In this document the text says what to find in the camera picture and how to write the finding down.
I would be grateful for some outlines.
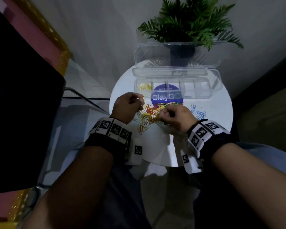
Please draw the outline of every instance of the chair leg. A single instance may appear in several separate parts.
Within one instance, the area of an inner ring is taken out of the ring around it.
[[[93,106],[97,107],[98,109],[102,110],[103,112],[105,112],[107,115],[110,115],[109,112],[105,111],[104,109],[102,109],[101,107],[99,107],[98,105],[96,105],[95,103],[93,103],[91,100],[87,99],[86,97],[84,97],[82,94],[80,94],[79,92],[77,92],[76,90],[74,90],[73,88],[69,88],[66,87],[65,91],[70,91],[73,92],[75,95],[79,96],[80,98],[82,98],[83,100],[86,100],[88,103],[92,104]]]

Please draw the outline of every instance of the black plant pot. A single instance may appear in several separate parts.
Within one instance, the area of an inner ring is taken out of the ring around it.
[[[175,45],[170,48],[170,65],[187,66],[195,54],[195,45]]]

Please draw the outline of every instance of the clear plastic organizer box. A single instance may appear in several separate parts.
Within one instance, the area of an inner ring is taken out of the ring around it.
[[[223,45],[208,51],[192,43],[139,44],[134,51],[134,91],[154,100],[210,98],[223,87],[214,69],[223,58]]]

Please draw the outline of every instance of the wristband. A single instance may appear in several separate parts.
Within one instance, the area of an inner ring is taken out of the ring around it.
[[[85,146],[100,146],[113,155],[115,162],[123,162],[131,132],[126,124],[113,118],[101,118],[89,132]]]
[[[194,124],[188,133],[187,144],[197,158],[210,162],[223,145],[233,142],[230,132],[215,121],[203,119]]]

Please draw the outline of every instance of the forearm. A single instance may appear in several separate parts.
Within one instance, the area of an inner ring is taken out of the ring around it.
[[[112,163],[113,156],[105,149],[85,147],[40,200],[23,228],[84,227],[97,209]]]
[[[286,228],[284,173],[231,143],[212,162],[270,228]]]

